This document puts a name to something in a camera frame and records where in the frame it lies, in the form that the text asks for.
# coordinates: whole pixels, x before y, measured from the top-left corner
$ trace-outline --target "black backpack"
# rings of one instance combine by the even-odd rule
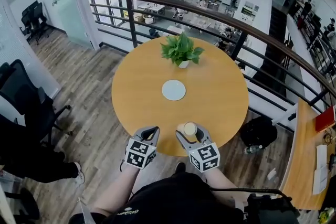
[[[246,146],[261,145],[265,148],[277,137],[277,128],[272,125],[272,120],[266,116],[250,120],[240,128],[240,138]]]

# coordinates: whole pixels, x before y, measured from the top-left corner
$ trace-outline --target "water bottle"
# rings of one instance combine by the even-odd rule
[[[253,146],[248,146],[244,149],[245,154],[253,154],[258,152],[259,150],[262,149],[262,145],[253,145]]]

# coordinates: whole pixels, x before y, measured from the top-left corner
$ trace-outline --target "paper cup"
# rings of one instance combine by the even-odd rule
[[[192,136],[196,134],[197,126],[193,122],[186,122],[186,123],[179,124],[177,126],[177,130],[184,135]]]

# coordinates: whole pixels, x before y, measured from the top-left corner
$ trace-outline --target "red book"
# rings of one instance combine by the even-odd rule
[[[335,106],[331,106],[322,114],[316,117],[315,131],[317,133],[320,133],[324,131],[326,128],[334,126],[335,122],[336,122]]]

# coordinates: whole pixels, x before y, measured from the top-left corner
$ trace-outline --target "round wooden table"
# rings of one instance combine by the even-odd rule
[[[112,102],[122,126],[131,135],[141,127],[160,127],[158,152],[186,156],[175,130],[192,121],[207,128],[220,147],[241,127],[248,108],[248,93],[242,72],[231,58],[203,40],[200,63],[182,69],[161,57],[166,38],[156,38],[136,47],[120,63],[112,83]],[[168,80],[186,87],[179,101],[167,100],[161,92]]]

